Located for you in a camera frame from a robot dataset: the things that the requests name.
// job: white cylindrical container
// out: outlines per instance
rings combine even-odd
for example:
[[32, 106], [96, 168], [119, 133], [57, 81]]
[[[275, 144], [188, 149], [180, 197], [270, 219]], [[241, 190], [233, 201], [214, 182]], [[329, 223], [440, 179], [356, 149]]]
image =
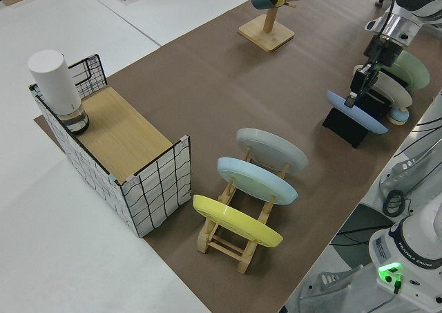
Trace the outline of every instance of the white cylindrical container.
[[42, 50], [30, 57], [28, 67], [49, 108], [73, 133], [84, 132], [89, 125], [88, 116], [63, 54]]

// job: white plate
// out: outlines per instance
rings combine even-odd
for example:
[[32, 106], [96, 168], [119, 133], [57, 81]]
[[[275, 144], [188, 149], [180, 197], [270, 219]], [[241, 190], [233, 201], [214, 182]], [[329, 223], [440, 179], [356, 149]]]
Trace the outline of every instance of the white plate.
[[[353, 75], [356, 69], [363, 66], [355, 66]], [[373, 85], [372, 90], [379, 93], [383, 97], [386, 97], [392, 104], [393, 108], [407, 108], [413, 103], [411, 95], [405, 90], [396, 80], [380, 72], [378, 74], [378, 80]]]
[[236, 142], [242, 151], [251, 148], [252, 160], [270, 169], [282, 171], [290, 164], [287, 173], [303, 170], [308, 164], [307, 156], [291, 142], [273, 133], [258, 129], [240, 129]]

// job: yellow plate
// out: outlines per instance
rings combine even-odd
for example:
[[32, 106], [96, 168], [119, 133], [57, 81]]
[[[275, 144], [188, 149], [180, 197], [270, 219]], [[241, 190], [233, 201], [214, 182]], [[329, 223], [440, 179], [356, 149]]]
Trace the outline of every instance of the yellow plate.
[[220, 226], [263, 246], [275, 247], [282, 242], [282, 236], [272, 228], [216, 200], [194, 195], [193, 208]]

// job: white table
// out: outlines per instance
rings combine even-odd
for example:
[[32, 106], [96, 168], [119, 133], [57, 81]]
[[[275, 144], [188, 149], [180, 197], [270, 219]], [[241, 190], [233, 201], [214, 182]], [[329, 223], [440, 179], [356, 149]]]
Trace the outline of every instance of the white table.
[[31, 54], [101, 56], [110, 75], [158, 48], [97, 0], [0, 3], [0, 312], [208, 312], [33, 122]]
[[159, 45], [247, 0], [98, 0]]

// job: wooden shelf board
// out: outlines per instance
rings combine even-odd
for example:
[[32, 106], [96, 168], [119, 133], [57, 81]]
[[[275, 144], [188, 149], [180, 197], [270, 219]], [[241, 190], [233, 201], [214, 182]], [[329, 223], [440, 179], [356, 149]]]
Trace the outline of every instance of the wooden shelf board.
[[110, 86], [82, 104], [90, 124], [78, 139], [120, 183], [172, 146]]

